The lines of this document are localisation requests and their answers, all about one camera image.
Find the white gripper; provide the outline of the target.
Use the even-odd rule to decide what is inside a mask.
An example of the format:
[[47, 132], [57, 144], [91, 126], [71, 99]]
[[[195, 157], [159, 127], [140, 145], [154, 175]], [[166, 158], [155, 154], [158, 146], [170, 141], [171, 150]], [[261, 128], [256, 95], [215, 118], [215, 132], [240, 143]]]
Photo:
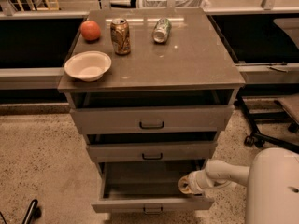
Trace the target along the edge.
[[183, 194], [202, 194], [208, 187], [206, 172], [203, 170], [191, 172], [179, 180], [178, 186]]

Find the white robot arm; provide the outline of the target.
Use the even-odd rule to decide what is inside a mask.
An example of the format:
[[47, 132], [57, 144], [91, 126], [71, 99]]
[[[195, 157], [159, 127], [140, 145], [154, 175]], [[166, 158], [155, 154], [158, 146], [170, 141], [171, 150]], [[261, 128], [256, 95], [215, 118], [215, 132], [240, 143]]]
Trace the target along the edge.
[[202, 194], [233, 183], [247, 188], [245, 224], [299, 224], [299, 155], [268, 148], [250, 166], [209, 160], [178, 182], [184, 194]]

